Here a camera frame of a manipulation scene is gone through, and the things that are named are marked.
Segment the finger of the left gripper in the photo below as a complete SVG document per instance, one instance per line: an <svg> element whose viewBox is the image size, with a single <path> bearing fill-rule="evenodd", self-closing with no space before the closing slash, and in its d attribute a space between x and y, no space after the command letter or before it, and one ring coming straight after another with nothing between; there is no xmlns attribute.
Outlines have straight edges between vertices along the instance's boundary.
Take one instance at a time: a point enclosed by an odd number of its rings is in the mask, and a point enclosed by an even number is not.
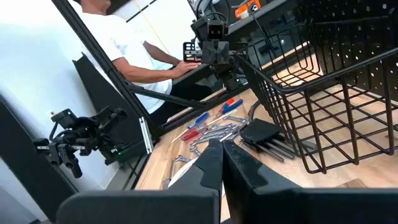
<svg viewBox="0 0 398 224"><path fill-rule="evenodd" d="M229 42L219 41L216 50L216 62L217 64L229 63Z"/></svg>
<svg viewBox="0 0 398 224"><path fill-rule="evenodd" d="M216 63L217 41L204 41L202 44L202 62L206 64Z"/></svg>

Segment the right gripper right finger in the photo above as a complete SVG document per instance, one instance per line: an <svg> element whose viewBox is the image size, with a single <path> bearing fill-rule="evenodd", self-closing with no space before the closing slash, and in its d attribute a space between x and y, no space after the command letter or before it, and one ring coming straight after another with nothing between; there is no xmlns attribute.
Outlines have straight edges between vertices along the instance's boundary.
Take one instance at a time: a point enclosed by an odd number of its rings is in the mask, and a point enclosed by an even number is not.
<svg viewBox="0 0 398 224"><path fill-rule="evenodd" d="M398 189L303 188L233 141L223 149L235 224L398 224Z"/></svg>

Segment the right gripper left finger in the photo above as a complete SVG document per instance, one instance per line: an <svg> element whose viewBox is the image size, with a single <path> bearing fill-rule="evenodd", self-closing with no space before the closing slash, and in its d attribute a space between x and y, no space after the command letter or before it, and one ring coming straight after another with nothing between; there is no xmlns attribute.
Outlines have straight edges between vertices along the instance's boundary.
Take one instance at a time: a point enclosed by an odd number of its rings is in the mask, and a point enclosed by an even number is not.
<svg viewBox="0 0 398 224"><path fill-rule="evenodd" d="M220 224L223 145L211 140L166 190L102 190L64 201L57 224Z"/></svg>

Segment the red clear screwdriver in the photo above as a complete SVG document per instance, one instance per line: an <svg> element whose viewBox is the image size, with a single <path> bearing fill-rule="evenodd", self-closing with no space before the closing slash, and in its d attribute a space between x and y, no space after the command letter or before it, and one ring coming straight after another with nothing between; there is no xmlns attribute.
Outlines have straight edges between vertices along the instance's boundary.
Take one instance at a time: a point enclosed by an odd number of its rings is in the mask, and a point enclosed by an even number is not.
<svg viewBox="0 0 398 224"><path fill-rule="evenodd" d="M181 137L181 140L183 141L189 141L195 137L199 137L199 135L203 134L207 130L210 129L210 127L214 124L216 124L219 120L225 118L227 115L232 115L233 113L237 112L237 110L232 110L229 113L222 114L220 117L216 117L214 119L210 119L210 116L206 121L204 121L202 124L199 126L192 128L191 130L187 131L183 136Z"/></svg>

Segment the black hex key set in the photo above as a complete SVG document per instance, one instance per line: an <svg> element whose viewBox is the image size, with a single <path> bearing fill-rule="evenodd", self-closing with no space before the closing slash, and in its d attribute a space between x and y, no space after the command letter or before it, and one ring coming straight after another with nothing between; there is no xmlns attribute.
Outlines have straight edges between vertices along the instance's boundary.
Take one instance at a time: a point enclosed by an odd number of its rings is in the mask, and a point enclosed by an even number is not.
<svg viewBox="0 0 398 224"><path fill-rule="evenodd" d="M289 139L278 125L254 119L240 130L241 143L257 152L265 152L279 162L300 156L299 145Z"/></svg>

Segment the small blue screwdriver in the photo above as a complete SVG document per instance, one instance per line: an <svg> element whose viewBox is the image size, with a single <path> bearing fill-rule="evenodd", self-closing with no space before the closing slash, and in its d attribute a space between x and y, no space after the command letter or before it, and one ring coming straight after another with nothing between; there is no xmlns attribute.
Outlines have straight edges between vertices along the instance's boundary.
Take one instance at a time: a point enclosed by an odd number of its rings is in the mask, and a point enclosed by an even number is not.
<svg viewBox="0 0 398 224"><path fill-rule="evenodd" d="M182 137L183 134L185 134L187 131L191 130L192 128L195 128L197 126L199 126L200 124L202 124L204 121L206 121L209 117L209 112L205 112L202 115L200 115L199 117L197 117L191 124L189 124L186 128L186 130L184 130L182 133L180 133L177 137L175 137L171 143L175 142L178 138Z"/></svg>

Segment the person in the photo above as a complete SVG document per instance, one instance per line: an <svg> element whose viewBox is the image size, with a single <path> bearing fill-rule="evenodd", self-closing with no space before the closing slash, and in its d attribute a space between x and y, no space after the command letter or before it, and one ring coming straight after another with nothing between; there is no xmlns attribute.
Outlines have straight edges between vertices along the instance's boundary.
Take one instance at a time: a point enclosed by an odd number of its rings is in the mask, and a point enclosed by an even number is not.
<svg viewBox="0 0 398 224"><path fill-rule="evenodd" d="M73 1L80 5L80 18L125 80L145 90L187 100L198 101L212 94L204 85L174 86L174 79L200 64L179 60L142 40L123 19L106 14L110 0Z"/></svg>

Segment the black slanted panel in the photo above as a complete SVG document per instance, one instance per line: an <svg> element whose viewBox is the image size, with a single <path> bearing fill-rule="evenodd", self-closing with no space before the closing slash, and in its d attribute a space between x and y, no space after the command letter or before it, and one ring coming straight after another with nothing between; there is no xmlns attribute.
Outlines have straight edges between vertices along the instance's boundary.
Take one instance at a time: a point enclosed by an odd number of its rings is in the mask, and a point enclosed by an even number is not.
<svg viewBox="0 0 398 224"><path fill-rule="evenodd" d="M145 144L138 114L127 104L113 84L100 74L86 55L82 55L73 63L96 111L110 106L127 113L127 118L112 129L111 139L118 143L130 144L127 152L134 156L148 154L149 150Z"/></svg>

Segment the black pegboard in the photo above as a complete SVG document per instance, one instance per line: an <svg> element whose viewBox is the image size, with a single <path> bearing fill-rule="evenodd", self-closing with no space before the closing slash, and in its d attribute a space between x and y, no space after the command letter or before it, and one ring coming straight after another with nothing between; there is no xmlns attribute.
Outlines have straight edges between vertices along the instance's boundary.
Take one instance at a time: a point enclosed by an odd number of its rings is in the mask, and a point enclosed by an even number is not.
<svg viewBox="0 0 398 224"><path fill-rule="evenodd" d="M297 0L324 74L398 48L398 0ZM388 81L398 102L398 52L346 75L346 82L379 96Z"/></svg>

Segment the large black panel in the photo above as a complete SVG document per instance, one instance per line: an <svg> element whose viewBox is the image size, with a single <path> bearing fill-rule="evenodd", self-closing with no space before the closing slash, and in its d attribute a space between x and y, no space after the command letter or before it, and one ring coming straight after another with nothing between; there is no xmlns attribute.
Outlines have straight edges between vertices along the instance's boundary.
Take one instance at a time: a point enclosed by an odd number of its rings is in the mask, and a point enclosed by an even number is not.
<svg viewBox="0 0 398 224"><path fill-rule="evenodd" d="M0 96L0 189L33 216L56 223L57 212L76 188L59 168L34 151L33 134Z"/></svg>

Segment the red blue handled pliers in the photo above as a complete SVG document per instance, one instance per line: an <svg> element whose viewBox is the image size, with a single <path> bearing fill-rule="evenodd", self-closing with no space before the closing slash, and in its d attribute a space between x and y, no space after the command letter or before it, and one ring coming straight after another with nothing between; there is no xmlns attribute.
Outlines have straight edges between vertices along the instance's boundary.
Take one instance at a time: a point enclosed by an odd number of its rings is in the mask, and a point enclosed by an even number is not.
<svg viewBox="0 0 398 224"><path fill-rule="evenodd" d="M230 98L218 111L216 117L220 117L222 114L229 113L232 110L235 110L237 107L242 105L243 99L235 100L234 98Z"/></svg>

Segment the silver aluminium rail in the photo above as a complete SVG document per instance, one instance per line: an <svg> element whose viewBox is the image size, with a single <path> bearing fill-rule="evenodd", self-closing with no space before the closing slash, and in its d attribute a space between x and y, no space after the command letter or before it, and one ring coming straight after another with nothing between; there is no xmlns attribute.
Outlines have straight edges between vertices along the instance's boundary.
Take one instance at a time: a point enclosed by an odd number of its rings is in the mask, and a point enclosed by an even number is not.
<svg viewBox="0 0 398 224"><path fill-rule="evenodd" d="M146 146L146 151L147 151L148 154L151 154L153 149L154 149L154 145L153 145L153 142L152 142L152 137L151 137L151 134L150 134L150 131L149 131L149 127L148 127L147 121L145 120L144 117L140 117L139 118L139 123L140 123L140 126L141 126L141 131L142 131L142 135L143 135L143 138L144 138L144 143L145 143L145 146Z"/></svg>

